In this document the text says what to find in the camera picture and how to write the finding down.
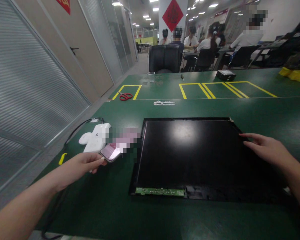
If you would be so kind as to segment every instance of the clear cup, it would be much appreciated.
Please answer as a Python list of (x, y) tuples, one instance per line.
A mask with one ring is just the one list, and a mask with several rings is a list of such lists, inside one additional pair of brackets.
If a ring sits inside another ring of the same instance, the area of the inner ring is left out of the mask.
[(150, 82), (154, 82), (154, 75), (155, 75), (155, 72), (148, 72)]

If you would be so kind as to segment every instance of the red scissors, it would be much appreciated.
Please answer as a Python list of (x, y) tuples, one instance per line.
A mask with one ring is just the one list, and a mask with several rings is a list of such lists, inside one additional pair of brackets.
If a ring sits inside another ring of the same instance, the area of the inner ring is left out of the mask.
[(122, 93), (122, 92), (119, 92), (119, 94), (120, 94), (119, 99), (121, 101), (127, 101), (128, 99), (130, 99), (130, 98), (133, 97), (133, 95), (131, 93)]

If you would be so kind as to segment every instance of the smartphone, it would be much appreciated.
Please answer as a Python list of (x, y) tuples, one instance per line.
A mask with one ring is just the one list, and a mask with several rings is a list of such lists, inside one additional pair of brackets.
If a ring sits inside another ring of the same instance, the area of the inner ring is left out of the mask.
[(113, 162), (120, 156), (120, 148), (115, 146), (115, 143), (110, 143), (101, 149), (100, 154), (108, 161)]

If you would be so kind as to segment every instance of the white shirt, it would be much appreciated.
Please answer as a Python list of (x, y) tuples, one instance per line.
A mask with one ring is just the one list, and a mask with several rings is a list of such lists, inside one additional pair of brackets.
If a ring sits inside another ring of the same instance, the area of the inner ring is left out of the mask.
[(190, 42), (191, 42), (191, 46), (194, 46), (194, 45), (199, 44), (198, 39), (197, 39), (196, 36), (193, 36), (191, 40), (190, 40), (189, 36), (186, 37), (186, 38), (184, 39), (183, 44), (184, 44), (185, 46), (190, 46)]
[(237, 37), (236, 40), (230, 45), (231, 48), (236, 48), (234, 51), (238, 51), (241, 47), (255, 46), (263, 37), (263, 33), (260, 30), (246, 30)]
[[(169, 44), (169, 43), (171, 43), (171, 39), (170, 39), (170, 38), (167, 38), (167, 39), (166, 39), (166, 42), (164, 43), (164, 45), (167, 45), (167, 44)], [(163, 38), (159, 41), (158, 45), (163, 45)]]
[[(201, 49), (209, 49), (211, 47), (210, 42), (211, 42), (211, 37), (207, 38), (205, 40), (202, 40), (202, 42), (197, 47), (197, 51), (200, 52)], [(217, 46), (219, 46), (220, 42), (221, 42), (221, 38), (216, 38)]]

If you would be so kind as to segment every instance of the gray floor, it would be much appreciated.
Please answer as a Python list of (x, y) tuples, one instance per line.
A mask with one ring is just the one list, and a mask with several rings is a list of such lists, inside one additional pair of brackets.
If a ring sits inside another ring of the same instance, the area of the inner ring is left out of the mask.
[[(69, 134), (78, 126), (81, 122), (89, 119), (108, 99), (113, 91), (122, 83), (122, 81), (128, 76), (133, 74), (147, 74), (149, 69), (148, 54), (139, 53), (138, 62), (126, 72), (119, 81), (112, 86), (97, 102), (89, 107), (80, 118), (77, 119), (70, 127), (60, 134), (54, 143), (49, 146), (44, 153), (42, 153), (35, 161), (33, 161), (20, 175), (18, 175), (1, 193), (0, 193), (0, 209), (2, 209), (8, 202), (15, 198), (25, 188), (27, 188), (33, 180), (39, 175), (39, 173), (50, 163), (50, 161), (61, 151), (64, 142), (68, 138)], [(30, 236), (31, 240), (41, 239), (39, 232), (35, 231)]]

